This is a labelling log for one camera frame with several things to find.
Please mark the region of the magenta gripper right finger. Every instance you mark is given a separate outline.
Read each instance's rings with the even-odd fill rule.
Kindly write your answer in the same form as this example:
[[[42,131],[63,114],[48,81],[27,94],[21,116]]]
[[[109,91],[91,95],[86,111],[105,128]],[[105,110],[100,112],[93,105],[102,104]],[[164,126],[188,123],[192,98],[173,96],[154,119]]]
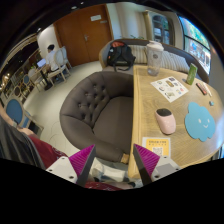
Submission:
[[[135,144],[133,155],[141,176],[142,183],[148,185],[152,182],[151,175],[160,160],[160,157],[152,151]]]

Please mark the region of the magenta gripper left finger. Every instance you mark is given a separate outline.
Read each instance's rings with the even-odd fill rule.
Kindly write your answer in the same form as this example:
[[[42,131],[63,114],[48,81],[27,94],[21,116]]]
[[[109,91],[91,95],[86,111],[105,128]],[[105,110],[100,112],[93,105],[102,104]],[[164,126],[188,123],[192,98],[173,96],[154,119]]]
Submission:
[[[77,185],[84,186],[86,184],[95,156],[95,146],[91,145],[69,157],[69,161],[77,174]]]

